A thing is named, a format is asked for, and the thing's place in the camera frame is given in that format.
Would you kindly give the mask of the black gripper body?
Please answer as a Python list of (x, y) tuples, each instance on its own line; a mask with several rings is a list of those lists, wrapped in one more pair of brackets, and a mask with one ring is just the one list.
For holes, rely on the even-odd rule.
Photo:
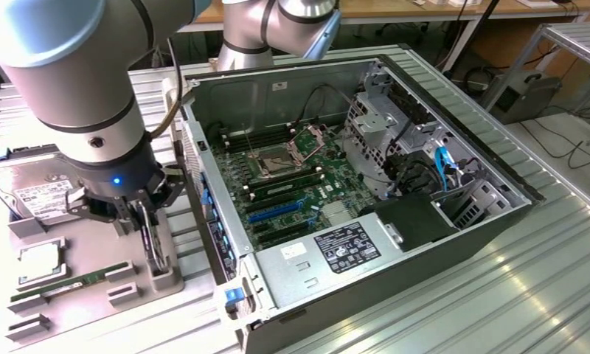
[(164, 171), (152, 149), (136, 150), (115, 161), (85, 163), (67, 157), (85, 195), (100, 200), (132, 198), (140, 190), (152, 192), (164, 181)]

